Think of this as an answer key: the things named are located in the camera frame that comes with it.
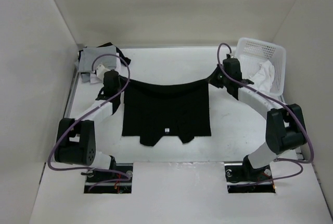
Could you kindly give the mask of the folded grey tank top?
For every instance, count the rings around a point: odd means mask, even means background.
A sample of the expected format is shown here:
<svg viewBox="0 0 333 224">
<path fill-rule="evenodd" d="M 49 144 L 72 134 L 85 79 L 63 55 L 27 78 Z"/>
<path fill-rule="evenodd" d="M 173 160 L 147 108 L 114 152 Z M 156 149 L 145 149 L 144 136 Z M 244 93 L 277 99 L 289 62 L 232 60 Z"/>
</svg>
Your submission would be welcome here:
<svg viewBox="0 0 333 224">
<path fill-rule="evenodd" d="M 80 52 L 79 73 L 83 83 L 89 82 L 90 74 L 93 72 L 94 62 L 105 55 L 116 54 L 116 48 L 110 47 L 87 47 Z"/>
</svg>

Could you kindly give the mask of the black tank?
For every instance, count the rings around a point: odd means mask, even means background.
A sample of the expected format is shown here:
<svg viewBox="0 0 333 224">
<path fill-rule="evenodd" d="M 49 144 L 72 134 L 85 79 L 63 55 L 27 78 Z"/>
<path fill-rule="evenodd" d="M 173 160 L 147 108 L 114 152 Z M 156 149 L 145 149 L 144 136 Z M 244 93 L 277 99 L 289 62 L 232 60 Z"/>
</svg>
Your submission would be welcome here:
<svg viewBox="0 0 333 224">
<path fill-rule="evenodd" d="M 114 44 L 112 44 L 111 42 L 108 42 L 108 43 L 105 43 L 105 44 L 103 44 L 103 45 L 100 45 L 100 46 L 98 46 L 97 48 L 101 48 L 101 47 L 110 47 L 110 46 L 114 46 L 115 48 L 116 48 L 116 53 L 117 54 L 119 54 L 119 56 L 121 57 L 121 64 L 122 65 L 130 65 L 130 63 L 131 63 L 131 59 L 130 58 L 128 58 L 128 57 L 126 57 L 125 55 L 124 55 L 124 53 L 117 47 L 117 46 L 115 46 Z"/>
<path fill-rule="evenodd" d="M 209 86 L 218 84 L 220 74 L 216 68 L 205 79 L 176 85 L 130 80 L 124 91 L 122 136 L 137 136 L 150 147 L 164 136 L 176 136 L 183 144 L 211 136 Z"/>
</svg>

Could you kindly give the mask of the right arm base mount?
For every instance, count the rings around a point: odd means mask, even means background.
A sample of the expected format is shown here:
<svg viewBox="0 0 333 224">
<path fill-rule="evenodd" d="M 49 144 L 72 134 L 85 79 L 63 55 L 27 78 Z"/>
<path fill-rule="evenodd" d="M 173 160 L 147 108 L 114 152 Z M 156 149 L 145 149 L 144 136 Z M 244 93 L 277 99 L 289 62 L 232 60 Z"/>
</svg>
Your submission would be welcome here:
<svg viewBox="0 0 333 224">
<path fill-rule="evenodd" d="M 248 170 L 242 163 L 225 163 L 224 169 L 228 193 L 275 193 L 269 165 Z"/>
</svg>

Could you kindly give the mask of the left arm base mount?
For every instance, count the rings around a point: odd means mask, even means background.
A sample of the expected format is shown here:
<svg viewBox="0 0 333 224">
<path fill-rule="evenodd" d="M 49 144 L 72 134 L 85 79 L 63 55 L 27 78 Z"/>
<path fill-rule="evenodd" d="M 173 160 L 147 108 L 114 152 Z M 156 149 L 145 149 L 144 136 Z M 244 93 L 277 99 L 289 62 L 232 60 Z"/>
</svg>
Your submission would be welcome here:
<svg viewBox="0 0 333 224">
<path fill-rule="evenodd" d="M 82 172 L 85 176 L 84 194 L 131 194 L 133 168 L 133 164 L 116 164 L 114 168 L 127 174 L 129 179 L 118 173 Z"/>
</svg>

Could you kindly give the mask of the folded black tank top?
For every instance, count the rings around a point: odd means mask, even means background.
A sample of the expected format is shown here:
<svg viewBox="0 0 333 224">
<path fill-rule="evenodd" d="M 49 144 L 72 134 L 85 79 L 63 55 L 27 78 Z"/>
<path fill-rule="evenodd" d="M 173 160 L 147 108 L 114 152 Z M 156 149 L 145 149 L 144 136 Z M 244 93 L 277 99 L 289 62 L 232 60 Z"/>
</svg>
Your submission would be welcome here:
<svg viewBox="0 0 333 224">
<path fill-rule="evenodd" d="M 128 57 L 126 57 L 125 55 L 124 55 L 124 53 L 117 47 L 117 46 L 115 46 L 114 44 L 112 44 L 111 42 L 108 42 L 108 43 L 105 43 L 105 44 L 103 44 L 103 45 L 100 45 L 100 46 L 98 46 L 97 48 L 101 48 L 101 47 L 110 47 L 110 46 L 114 46 L 115 48 L 116 48 L 116 53 L 117 54 L 119 54 L 119 56 L 121 57 L 121 64 L 122 65 L 130 65 L 130 63 L 131 63 L 131 59 L 130 58 L 128 58 Z"/>
</svg>

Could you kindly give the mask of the metal table edge rail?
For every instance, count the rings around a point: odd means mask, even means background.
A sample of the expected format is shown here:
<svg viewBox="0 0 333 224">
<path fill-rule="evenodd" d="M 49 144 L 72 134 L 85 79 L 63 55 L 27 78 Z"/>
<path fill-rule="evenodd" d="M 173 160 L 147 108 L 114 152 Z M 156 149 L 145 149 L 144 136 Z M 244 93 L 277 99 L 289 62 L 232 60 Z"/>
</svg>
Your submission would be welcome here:
<svg viewBox="0 0 333 224">
<path fill-rule="evenodd" d="M 79 59 L 80 59 L 79 55 L 80 55 L 80 52 L 82 51 L 82 49 L 86 47 L 86 45 L 84 45 L 82 43 L 79 43 L 76 46 L 78 47 L 78 53 L 77 53 L 75 61 L 74 61 L 74 70 L 73 70 L 72 80 L 71 80 L 70 87 L 69 87 L 68 96 L 66 99 L 65 108 L 63 111 L 63 116 L 62 116 L 63 118 L 69 117 L 70 113 L 71 113 L 74 96 L 75 96 L 76 88 L 78 86 L 78 81 L 79 81 L 79 77 L 80 77 L 80 74 L 78 72 Z"/>
</svg>

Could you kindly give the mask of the white tank top in basket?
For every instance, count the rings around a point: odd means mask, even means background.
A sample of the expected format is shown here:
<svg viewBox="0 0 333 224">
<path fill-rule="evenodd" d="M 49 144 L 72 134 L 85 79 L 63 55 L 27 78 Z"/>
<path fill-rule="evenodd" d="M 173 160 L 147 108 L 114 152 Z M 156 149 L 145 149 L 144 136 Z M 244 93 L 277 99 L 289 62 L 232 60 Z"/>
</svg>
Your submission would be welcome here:
<svg viewBox="0 0 333 224">
<path fill-rule="evenodd" d="M 259 71 L 250 78 L 254 83 L 252 86 L 261 92 L 270 92 L 275 78 L 274 65 L 267 60 L 260 64 Z"/>
</svg>

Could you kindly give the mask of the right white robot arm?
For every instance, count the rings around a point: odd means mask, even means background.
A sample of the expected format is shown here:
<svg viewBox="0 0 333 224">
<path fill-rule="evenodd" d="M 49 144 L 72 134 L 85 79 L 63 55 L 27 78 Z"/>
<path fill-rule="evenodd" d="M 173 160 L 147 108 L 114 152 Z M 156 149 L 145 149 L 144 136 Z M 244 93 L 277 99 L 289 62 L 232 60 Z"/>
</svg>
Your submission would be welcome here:
<svg viewBox="0 0 333 224">
<path fill-rule="evenodd" d="M 270 163 L 284 161 L 281 154 L 308 142 L 301 107 L 297 104 L 286 105 L 256 91 L 252 81 L 242 78 L 237 58 L 228 54 L 224 60 L 219 60 L 207 81 L 216 88 L 226 88 L 228 94 L 250 106 L 266 121 L 264 143 L 246 155 L 242 164 L 232 171 L 231 176 L 227 176 L 231 182 L 258 182 Z"/>
</svg>

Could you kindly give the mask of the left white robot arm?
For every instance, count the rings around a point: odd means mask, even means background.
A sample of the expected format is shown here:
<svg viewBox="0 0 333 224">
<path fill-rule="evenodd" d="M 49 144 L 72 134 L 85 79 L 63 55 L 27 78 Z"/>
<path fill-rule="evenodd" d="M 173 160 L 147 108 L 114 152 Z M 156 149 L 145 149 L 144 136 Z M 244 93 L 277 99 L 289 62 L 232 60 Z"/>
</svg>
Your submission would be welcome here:
<svg viewBox="0 0 333 224">
<path fill-rule="evenodd" d="M 60 120 L 57 142 L 50 157 L 58 163 L 99 170 L 104 181 L 114 180 L 117 175 L 115 159 L 97 150 L 96 127 L 116 113 L 121 93 L 129 83 L 129 78 L 116 71 L 107 71 L 94 103 L 77 117 Z"/>
</svg>

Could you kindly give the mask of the white plastic basket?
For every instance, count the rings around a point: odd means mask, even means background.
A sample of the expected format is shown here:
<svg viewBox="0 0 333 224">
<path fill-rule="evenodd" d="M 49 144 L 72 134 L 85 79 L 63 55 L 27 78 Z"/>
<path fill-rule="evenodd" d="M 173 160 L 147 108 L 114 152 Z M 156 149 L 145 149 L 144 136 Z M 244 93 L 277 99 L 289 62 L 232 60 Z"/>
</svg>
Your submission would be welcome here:
<svg viewBox="0 0 333 224">
<path fill-rule="evenodd" d="M 286 50 L 276 44 L 240 38 L 234 56 L 240 61 L 242 76 L 253 87 L 269 96 L 279 97 L 284 91 Z"/>
</svg>

